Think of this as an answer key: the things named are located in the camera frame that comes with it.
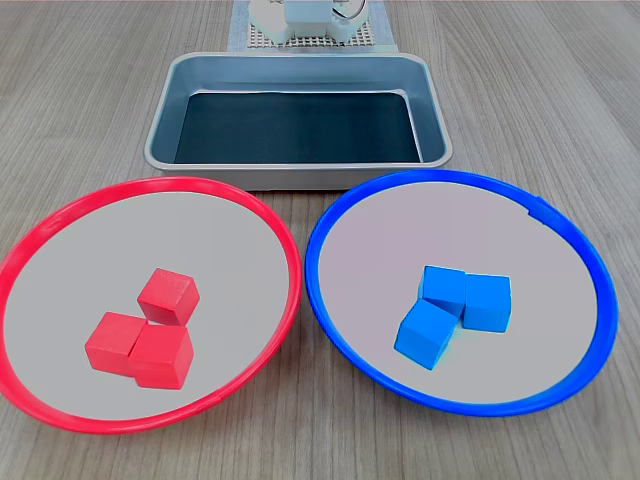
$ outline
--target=wooden block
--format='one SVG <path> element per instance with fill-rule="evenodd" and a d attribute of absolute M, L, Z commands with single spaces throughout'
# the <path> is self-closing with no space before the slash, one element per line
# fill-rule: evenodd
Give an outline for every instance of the wooden block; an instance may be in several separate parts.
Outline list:
<path fill-rule="evenodd" d="M 191 277 L 158 268 L 138 296 L 138 304 L 148 320 L 184 327 L 200 294 Z"/>
<path fill-rule="evenodd" d="M 467 275 L 466 305 L 462 327 L 504 333 L 511 318 L 509 277 Z"/>
<path fill-rule="evenodd" d="M 144 318 L 105 314 L 85 344 L 91 366 L 103 372 L 133 376 L 128 356 L 146 324 Z"/>
<path fill-rule="evenodd" d="M 420 282 L 419 298 L 460 318 L 465 305 L 465 273 L 427 266 Z"/>
<path fill-rule="evenodd" d="M 457 325 L 458 318 L 420 299 L 400 324 L 394 348 L 433 370 Z"/>
<path fill-rule="evenodd" d="M 181 389 L 192 361 L 189 331 L 178 326 L 145 325 L 129 355 L 136 383 L 145 388 Z"/>

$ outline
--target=blue cube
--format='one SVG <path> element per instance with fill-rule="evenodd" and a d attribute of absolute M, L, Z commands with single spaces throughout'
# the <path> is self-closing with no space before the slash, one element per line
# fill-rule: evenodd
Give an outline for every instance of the blue cube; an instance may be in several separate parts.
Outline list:
<path fill-rule="evenodd" d="M 511 318 L 509 277 L 467 275 L 467 301 L 462 327 L 504 333 Z"/>
<path fill-rule="evenodd" d="M 418 297 L 460 318 L 465 305 L 465 272 L 427 266 L 422 274 Z"/>
<path fill-rule="evenodd" d="M 433 370 L 457 325 L 455 316 L 426 300 L 418 300 L 400 324 L 394 348 Z"/>

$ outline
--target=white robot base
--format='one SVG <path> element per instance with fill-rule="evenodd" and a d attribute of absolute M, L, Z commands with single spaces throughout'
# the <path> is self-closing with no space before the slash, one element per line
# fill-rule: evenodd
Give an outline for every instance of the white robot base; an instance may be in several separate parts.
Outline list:
<path fill-rule="evenodd" d="M 369 20 L 367 0 L 251 0 L 249 21 L 276 45 L 293 37 L 330 37 L 347 43 Z"/>

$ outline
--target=blue rim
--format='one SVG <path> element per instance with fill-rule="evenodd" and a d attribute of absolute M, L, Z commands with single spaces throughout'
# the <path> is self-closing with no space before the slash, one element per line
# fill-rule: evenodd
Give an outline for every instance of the blue rim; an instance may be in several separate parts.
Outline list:
<path fill-rule="evenodd" d="M 478 405 L 443 400 L 398 383 L 369 365 L 349 346 L 334 326 L 324 305 L 318 280 L 320 252 L 327 235 L 340 217 L 361 200 L 389 188 L 421 182 L 459 183 L 507 197 L 527 208 L 532 217 L 564 238 L 582 258 L 591 274 L 598 301 L 596 330 L 591 345 L 581 362 L 553 387 L 525 399 L 499 404 Z M 499 180 L 472 173 L 450 170 L 393 173 L 350 190 L 324 213 L 313 230 L 305 258 L 305 277 L 311 306 L 320 325 L 349 361 L 376 382 L 409 400 L 459 415 L 481 417 L 523 415 L 563 402 L 586 387 L 598 375 L 613 350 L 618 330 L 618 302 L 613 281 L 600 255 L 582 232 L 542 198 Z"/>

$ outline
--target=red cube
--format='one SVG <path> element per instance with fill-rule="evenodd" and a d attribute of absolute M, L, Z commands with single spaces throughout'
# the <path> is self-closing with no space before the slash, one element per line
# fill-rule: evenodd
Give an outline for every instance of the red cube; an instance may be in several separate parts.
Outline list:
<path fill-rule="evenodd" d="M 180 390 L 192 360 L 189 331 L 166 325 L 145 325 L 129 355 L 136 383 L 146 388 Z"/>
<path fill-rule="evenodd" d="M 132 377 L 128 356 L 143 327 L 144 318 L 108 312 L 85 344 L 95 370 Z"/>
<path fill-rule="evenodd" d="M 199 301 L 193 278 L 161 268 L 153 272 L 138 297 L 148 320 L 181 327 L 187 324 Z"/>

